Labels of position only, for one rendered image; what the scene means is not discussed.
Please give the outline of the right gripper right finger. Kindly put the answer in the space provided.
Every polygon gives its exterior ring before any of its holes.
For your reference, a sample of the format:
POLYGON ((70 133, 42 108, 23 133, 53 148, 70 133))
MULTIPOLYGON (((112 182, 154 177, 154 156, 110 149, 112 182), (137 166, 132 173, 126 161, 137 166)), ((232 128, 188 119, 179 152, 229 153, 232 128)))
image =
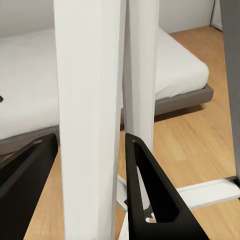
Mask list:
POLYGON ((144 141, 126 133, 129 240, 210 240, 144 141), (139 167, 156 223, 145 220, 139 167))

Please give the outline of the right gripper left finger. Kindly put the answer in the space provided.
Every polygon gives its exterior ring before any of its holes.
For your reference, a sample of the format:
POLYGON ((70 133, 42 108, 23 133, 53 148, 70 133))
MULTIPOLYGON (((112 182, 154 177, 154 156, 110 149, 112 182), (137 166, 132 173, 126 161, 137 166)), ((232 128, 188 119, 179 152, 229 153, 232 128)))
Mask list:
POLYGON ((0 163, 0 240, 24 240, 58 150, 51 133, 0 163))

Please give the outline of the camera tripod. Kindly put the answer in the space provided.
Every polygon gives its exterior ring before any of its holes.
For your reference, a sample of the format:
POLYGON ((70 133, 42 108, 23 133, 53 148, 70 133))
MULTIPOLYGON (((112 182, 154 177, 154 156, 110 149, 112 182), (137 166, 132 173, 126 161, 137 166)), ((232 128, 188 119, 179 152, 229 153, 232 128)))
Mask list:
MULTIPOLYGON (((240 200, 240 0, 219 0, 236 175, 177 188, 190 211, 240 200)), ((53 0, 64 240, 115 240, 124 130, 153 154, 160 0, 53 0)), ((145 221, 155 215, 139 170, 145 221)))

